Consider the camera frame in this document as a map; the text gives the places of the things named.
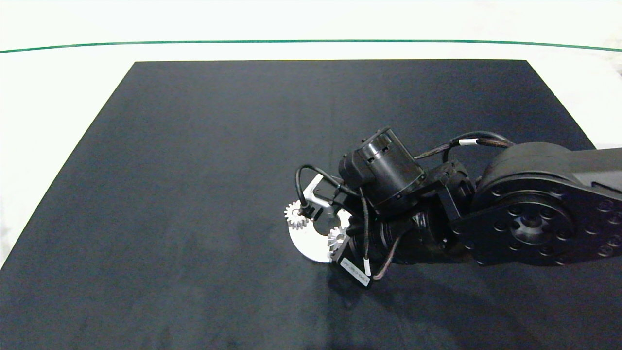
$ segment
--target gear teeth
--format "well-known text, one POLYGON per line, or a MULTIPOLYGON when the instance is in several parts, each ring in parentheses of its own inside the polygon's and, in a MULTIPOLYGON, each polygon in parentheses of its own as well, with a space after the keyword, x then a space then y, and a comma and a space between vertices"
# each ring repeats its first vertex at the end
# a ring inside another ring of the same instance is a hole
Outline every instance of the gear teeth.
POLYGON ((334 252, 335 250, 339 249, 339 246, 341 246, 341 244, 345 240, 345 235, 346 235, 346 230, 340 226, 335 226, 328 233, 327 241, 328 241, 328 247, 330 248, 331 252, 334 252))
POLYGON ((308 218, 299 214, 300 210, 300 201, 295 201, 285 207, 285 219, 287 220, 287 225, 293 229, 300 230, 301 228, 307 225, 309 221, 308 218))

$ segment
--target black cable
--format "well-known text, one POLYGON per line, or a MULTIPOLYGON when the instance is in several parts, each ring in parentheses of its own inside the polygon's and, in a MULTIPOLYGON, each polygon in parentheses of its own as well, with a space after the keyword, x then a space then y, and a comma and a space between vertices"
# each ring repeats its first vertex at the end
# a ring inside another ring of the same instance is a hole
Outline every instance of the black cable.
POLYGON ((458 141, 465 138, 494 138, 501 141, 506 141, 512 143, 507 137, 503 135, 499 135, 492 131, 470 131, 468 133, 464 133, 462 135, 458 135, 451 139, 451 141, 458 141))
POLYGON ((361 205, 363 206, 363 221, 364 221, 363 247, 365 250, 364 258, 366 260, 369 260, 369 210, 367 208, 367 200, 365 199, 365 195, 363 194, 363 188, 359 187, 358 192, 361 195, 361 205))
MULTIPOLYGON (((491 131, 471 131, 469 133, 464 133, 462 135, 458 135, 454 138, 452 138, 449 141, 450 146, 443 150, 443 163, 446 163, 449 161, 449 152, 451 151, 452 148, 459 146, 460 145, 460 140, 463 140, 465 138, 477 138, 477 139, 482 139, 482 138, 487 138, 487 139, 492 139, 492 140, 497 140, 497 141, 501 141, 501 142, 505 142, 505 144, 507 146, 500 146, 497 145, 495 147, 510 147, 510 146, 514 146, 515 144, 510 141, 507 137, 491 132, 491 131)), ((492 144, 484 144, 484 143, 480 143, 479 141, 477 141, 478 144, 481 144, 483 146, 492 146, 492 144)))
POLYGON ((493 147, 503 147, 507 148, 510 146, 514 146, 514 143, 508 140, 507 137, 503 135, 499 135, 497 133, 493 133, 491 131, 472 131, 470 133, 464 133, 462 135, 456 136, 452 138, 449 142, 444 144, 440 144, 429 151, 423 152, 420 155, 413 157, 414 159, 422 159, 427 158, 429 156, 433 156, 435 154, 443 152, 443 163, 449 160, 449 150, 459 146, 460 140, 465 138, 477 138, 478 144, 482 146, 493 146, 493 147))
POLYGON ((397 238, 395 239, 395 242, 393 242, 393 246, 391 246, 391 250, 389 251, 389 254, 384 259, 384 263, 383 263, 382 267, 380 268, 380 271, 377 274, 372 276, 372 278, 374 280, 379 280, 382 277, 384 277, 384 274, 389 269, 389 265, 393 261, 393 257, 395 256, 395 251, 397 250, 397 245, 399 245, 399 241, 402 239, 402 236, 404 235, 404 233, 405 232, 403 232, 401 235, 397 236, 397 238))
POLYGON ((350 196, 359 197, 358 193, 356 193, 355 191, 352 191, 351 189, 347 188, 343 184, 340 184, 331 175, 328 175, 328 173, 326 171, 324 171, 324 170, 322 170, 322 169, 320 169, 320 168, 318 168, 316 166, 313 166, 311 164, 305 164, 305 165, 299 167, 298 170, 296 170, 296 176, 295 176, 296 193, 298 194, 298 199, 300 200, 300 207, 301 208, 305 208, 305 207, 309 206, 309 202, 307 202, 307 199, 305 198, 305 195, 302 192, 302 186, 300 185, 300 173, 302 172, 303 169, 311 169, 311 170, 315 171, 316 173, 322 175, 326 179, 326 181, 330 182, 330 184, 335 186, 339 191, 344 192, 345 194, 348 194, 350 196))

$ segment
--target green line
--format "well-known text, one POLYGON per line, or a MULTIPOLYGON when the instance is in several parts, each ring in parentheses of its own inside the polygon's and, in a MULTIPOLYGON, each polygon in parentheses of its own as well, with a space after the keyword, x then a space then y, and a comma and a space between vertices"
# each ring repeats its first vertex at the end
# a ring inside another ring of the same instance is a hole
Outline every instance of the green line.
POLYGON ((568 49, 586 49, 622 52, 622 49, 614 47, 598 47, 568 44, 550 44, 546 42, 526 42, 526 41, 503 41, 503 40, 429 40, 429 39, 326 39, 326 40, 163 40, 163 41, 121 41, 121 42, 90 42, 87 44, 54 45, 42 47, 27 47, 25 49, 0 50, 0 54, 10 52, 64 49, 66 47, 84 46, 109 46, 109 45, 143 45, 143 44, 289 44, 289 43, 320 43, 320 42, 427 42, 427 43, 458 43, 458 44, 511 44, 511 45, 532 45, 565 47, 568 49))

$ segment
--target white background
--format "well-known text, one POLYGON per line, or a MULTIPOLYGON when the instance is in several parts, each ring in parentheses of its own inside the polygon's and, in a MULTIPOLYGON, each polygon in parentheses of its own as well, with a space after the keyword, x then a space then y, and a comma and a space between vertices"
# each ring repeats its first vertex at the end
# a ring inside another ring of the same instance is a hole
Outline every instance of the white background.
MULTIPOLYGON (((465 39, 622 48, 618 1, 0 1, 0 50, 148 40, 465 39)), ((622 52, 500 44, 159 44, 0 54, 0 265, 145 60, 526 59, 598 148, 622 146, 622 52)))

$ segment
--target black mat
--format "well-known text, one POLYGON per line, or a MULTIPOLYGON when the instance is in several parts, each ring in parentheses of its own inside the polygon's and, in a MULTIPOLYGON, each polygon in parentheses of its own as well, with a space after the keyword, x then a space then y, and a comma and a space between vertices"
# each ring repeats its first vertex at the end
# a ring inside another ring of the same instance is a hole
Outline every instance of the black mat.
POLYGON ((362 291, 298 253, 295 168, 337 173, 384 125, 412 153, 471 130, 593 147, 525 61, 137 63, 0 272, 0 348, 622 346, 618 258, 394 265, 362 291))

